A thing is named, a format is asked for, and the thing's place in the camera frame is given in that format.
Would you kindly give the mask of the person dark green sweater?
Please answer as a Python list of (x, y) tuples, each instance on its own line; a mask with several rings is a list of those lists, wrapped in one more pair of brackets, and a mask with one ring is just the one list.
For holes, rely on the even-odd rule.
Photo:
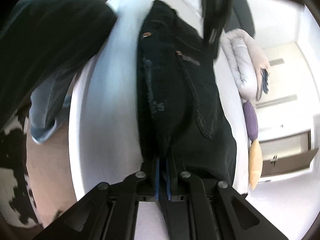
[(103, 0), (19, 1), (1, 26), (1, 126), (48, 77), (86, 64), (116, 20)]

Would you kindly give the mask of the black denim pants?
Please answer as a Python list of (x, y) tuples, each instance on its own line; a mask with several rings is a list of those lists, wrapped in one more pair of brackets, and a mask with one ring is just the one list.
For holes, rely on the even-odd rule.
[(188, 239), (186, 205), (167, 198), (177, 167), (232, 184), (236, 142), (221, 106), (212, 51), (166, 3), (155, 0), (138, 37), (137, 108), (143, 168), (159, 161), (160, 207), (170, 239)]

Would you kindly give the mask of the purple cushion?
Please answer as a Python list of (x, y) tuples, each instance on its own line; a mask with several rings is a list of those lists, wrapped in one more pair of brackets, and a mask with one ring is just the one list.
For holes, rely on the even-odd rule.
[(254, 141), (258, 137), (258, 121), (254, 107), (249, 100), (243, 104), (243, 111), (248, 138)]

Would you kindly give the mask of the brown wooden door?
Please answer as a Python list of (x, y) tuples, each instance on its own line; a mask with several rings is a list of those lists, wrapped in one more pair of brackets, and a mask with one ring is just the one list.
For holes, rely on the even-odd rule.
[(308, 169), (318, 150), (319, 148), (316, 148), (301, 154), (283, 158), (274, 156), (271, 160), (265, 160), (261, 177), (278, 176)]

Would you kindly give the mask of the yellow cushion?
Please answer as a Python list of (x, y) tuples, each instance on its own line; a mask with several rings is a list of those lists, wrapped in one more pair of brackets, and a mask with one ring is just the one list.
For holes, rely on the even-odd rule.
[(258, 181), (261, 177), (263, 170), (263, 154), (259, 141), (254, 139), (250, 148), (248, 155), (248, 181), (249, 186), (252, 190), (257, 187)]

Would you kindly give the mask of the cream wardrobe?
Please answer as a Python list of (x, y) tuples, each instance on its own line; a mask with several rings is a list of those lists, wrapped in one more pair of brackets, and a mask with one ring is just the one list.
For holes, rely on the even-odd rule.
[(255, 103), (259, 140), (313, 130), (318, 95), (309, 66), (295, 42), (265, 49), (268, 93)]

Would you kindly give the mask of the person blue jeans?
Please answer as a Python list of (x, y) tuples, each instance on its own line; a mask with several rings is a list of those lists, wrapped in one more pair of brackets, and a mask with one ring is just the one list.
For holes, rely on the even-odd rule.
[(67, 95), (76, 70), (60, 70), (45, 79), (31, 94), (30, 132), (35, 143), (47, 141), (68, 119), (71, 97)]

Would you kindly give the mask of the cow pattern rug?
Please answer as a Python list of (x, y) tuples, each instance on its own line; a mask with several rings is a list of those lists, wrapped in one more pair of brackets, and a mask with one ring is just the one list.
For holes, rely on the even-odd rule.
[(1, 215), (11, 226), (40, 225), (27, 171), (25, 115), (13, 116), (1, 130)]

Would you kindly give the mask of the white bed mattress sheet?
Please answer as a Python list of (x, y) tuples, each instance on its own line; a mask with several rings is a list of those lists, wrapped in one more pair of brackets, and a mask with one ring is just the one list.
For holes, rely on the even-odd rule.
[[(77, 200), (101, 182), (116, 184), (140, 171), (137, 104), (137, 50), (143, 22), (155, 0), (108, 0), (117, 21), (100, 53), (74, 86), (69, 119), (69, 159)], [(200, 0), (159, 0), (177, 12), (203, 41)], [(221, 48), (213, 55), (215, 82), (221, 106), (236, 142), (235, 176), (231, 185), (240, 195), (248, 187), (248, 138), (242, 103), (229, 63)], [(160, 175), (155, 200), (139, 202), (136, 234), (151, 239), (150, 226), (169, 238), (160, 207)]]

